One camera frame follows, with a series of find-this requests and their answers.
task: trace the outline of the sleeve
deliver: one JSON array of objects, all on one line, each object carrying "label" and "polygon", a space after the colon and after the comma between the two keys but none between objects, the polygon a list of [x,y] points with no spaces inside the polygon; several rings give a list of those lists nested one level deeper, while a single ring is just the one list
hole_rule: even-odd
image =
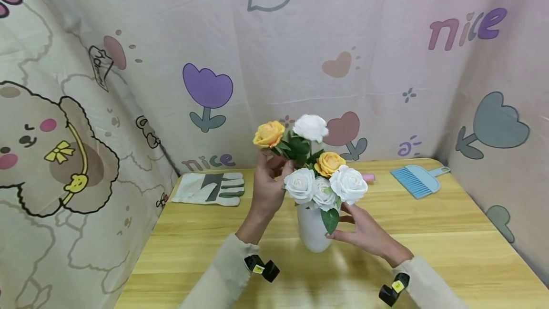
[{"label": "sleeve", "polygon": [[406,290],[420,309],[469,308],[422,257],[415,256],[393,269],[395,276],[401,272],[410,276]]},{"label": "sleeve", "polygon": [[244,259],[258,251],[259,246],[245,244],[234,233],[230,234],[179,308],[232,308],[250,279],[251,272]]}]

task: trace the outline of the pink cheek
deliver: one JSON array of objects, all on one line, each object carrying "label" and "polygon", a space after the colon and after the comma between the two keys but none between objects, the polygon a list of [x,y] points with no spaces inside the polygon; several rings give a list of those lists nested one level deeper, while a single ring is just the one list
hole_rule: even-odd
[{"label": "pink cheek", "polygon": [[17,155],[5,154],[0,157],[0,169],[10,169],[17,164]]},{"label": "pink cheek", "polygon": [[57,128],[57,122],[53,118],[48,118],[40,124],[40,130],[46,133],[53,131],[55,128]]}]

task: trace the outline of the wristband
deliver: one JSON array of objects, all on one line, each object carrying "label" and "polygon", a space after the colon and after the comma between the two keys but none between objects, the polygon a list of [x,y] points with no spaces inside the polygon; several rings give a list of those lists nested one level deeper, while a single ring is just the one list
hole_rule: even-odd
[{"label": "wristband", "polygon": [[278,276],[278,273],[280,273],[280,270],[272,260],[269,260],[267,264],[263,264],[263,261],[261,261],[261,258],[257,254],[246,257],[244,263],[250,272],[261,274],[269,283],[272,283]]},{"label": "wristband", "polygon": [[397,302],[400,293],[408,287],[410,276],[406,273],[398,273],[390,287],[383,285],[379,291],[379,298],[392,307]]}]

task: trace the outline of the rose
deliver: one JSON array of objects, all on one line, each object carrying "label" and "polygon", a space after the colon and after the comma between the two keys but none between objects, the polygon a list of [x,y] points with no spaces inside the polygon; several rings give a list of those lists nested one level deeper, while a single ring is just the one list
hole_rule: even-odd
[{"label": "rose", "polygon": [[297,204],[310,202],[315,193],[315,173],[308,168],[296,169],[284,179],[284,184]]},{"label": "rose", "polygon": [[257,128],[254,136],[254,145],[261,148],[272,148],[278,145],[284,135],[284,125],[279,121],[272,121],[262,124]]},{"label": "rose", "polygon": [[349,205],[356,203],[368,190],[368,184],[362,179],[360,172],[347,165],[339,166],[332,174],[330,185],[342,201]]},{"label": "rose", "polygon": [[323,211],[336,208],[336,193],[330,188],[330,182],[327,179],[319,176],[315,179],[315,188],[316,191],[312,196],[315,207]]},{"label": "rose", "polygon": [[324,136],[328,135],[326,121],[315,114],[304,114],[295,122],[294,133],[310,141],[322,142]]},{"label": "rose", "polygon": [[320,154],[315,164],[316,171],[321,175],[329,178],[333,172],[337,171],[339,166],[345,165],[346,161],[334,152],[325,152]]}]

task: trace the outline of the white rose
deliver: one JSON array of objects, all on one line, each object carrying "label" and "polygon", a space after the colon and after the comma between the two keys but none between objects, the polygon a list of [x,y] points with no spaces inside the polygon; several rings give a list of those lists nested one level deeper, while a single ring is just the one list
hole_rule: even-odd
[{"label": "white rose", "polygon": [[328,135],[326,121],[315,114],[304,114],[294,124],[294,133],[310,141],[322,142],[322,138]]},{"label": "white rose", "polygon": [[315,207],[324,211],[336,208],[336,193],[330,188],[330,182],[319,176],[315,179],[316,191],[312,196]]},{"label": "white rose", "polygon": [[333,172],[330,185],[342,201],[349,205],[356,203],[368,190],[368,184],[362,179],[360,172],[347,165],[341,165]]},{"label": "white rose", "polygon": [[297,204],[307,203],[315,193],[315,173],[308,168],[296,169],[284,179],[284,184]]}]

